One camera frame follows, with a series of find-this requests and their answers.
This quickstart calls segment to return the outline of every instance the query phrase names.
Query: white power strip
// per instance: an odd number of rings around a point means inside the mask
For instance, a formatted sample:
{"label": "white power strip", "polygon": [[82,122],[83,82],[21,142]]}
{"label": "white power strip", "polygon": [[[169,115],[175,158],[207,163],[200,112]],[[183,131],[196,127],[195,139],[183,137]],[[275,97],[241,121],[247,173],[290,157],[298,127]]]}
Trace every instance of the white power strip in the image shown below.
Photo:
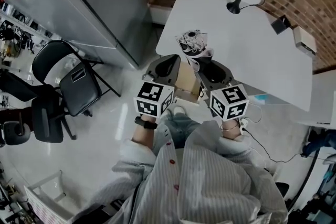
{"label": "white power strip", "polygon": [[245,119],[245,118],[240,119],[240,131],[241,132],[243,131],[243,128],[246,129],[247,124],[248,124],[248,120],[247,119]]}

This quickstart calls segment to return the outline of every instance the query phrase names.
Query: white table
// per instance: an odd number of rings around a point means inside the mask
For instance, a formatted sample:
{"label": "white table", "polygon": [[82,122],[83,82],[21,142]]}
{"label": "white table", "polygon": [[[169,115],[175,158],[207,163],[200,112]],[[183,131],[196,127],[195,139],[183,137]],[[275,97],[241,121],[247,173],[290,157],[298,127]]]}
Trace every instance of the white table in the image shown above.
{"label": "white table", "polygon": [[336,70],[313,76],[310,111],[292,106],[290,118],[304,125],[336,130]]}
{"label": "white table", "polygon": [[228,67],[236,80],[308,111],[312,59],[295,47],[292,30],[277,35],[271,27],[275,18],[255,6],[232,14],[229,1],[176,0],[156,52],[186,61],[175,37],[199,29],[215,50],[213,60]]}

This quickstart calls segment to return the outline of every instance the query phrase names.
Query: white cable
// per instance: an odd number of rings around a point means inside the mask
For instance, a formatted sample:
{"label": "white cable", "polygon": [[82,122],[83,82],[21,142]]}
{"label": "white cable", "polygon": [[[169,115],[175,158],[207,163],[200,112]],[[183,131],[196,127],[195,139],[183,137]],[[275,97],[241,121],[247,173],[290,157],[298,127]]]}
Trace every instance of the white cable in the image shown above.
{"label": "white cable", "polygon": [[251,120],[251,118],[249,118],[249,117],[244,117],[244,119],[249,119],[250,121],[252,121],[253,123],[259,123],[260,121],[261,121],[261,119],[263,118],[262,117],[262,109],[261,109],[261,107],[260,106],[258,106],[258,105],[256,105],[256,104],[252,104],[252,103],[250,103],[249,105],[254,105],[254,106],[257,106],[257,107],[259,107],[259,109],[260,109],[260,112],[261,112],[261,115],[260,115],[260,119],[259,119],[259,121],[253,121],[253,120]]}

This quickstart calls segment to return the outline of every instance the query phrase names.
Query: bracelet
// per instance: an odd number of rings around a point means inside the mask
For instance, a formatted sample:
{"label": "bracelet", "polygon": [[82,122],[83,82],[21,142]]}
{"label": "bracelet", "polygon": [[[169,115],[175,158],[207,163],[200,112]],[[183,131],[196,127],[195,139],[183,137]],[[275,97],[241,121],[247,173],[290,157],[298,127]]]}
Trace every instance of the bracelet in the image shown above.
{"label": "bracelet", "polygon": [[230,129],[223,129],[223,124],[221,124],[220,126],[220,129],[222,130],[222,131],[231,131],[231,130],[233,130],[234,128],[236,128],[236,127],[240,127],[240,123],[239,123],[239,121],[236,121],[237,122],[237,125],[236,126],[234,126],[234,127],[232,127],[232,128],[230,128]]}

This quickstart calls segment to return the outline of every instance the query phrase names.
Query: gray refrigerator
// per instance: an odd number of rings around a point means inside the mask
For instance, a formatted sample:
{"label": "gray refrigerator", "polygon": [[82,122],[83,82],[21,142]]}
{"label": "gray refrigerator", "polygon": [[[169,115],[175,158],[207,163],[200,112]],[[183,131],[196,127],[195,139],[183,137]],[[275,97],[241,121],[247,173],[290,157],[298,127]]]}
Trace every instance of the gray refrigerator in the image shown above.
{"label": "gray refrigerator", "polygon": [[146,0],[6,0],[48,31],[105,63],[138,68],[152,22]]}

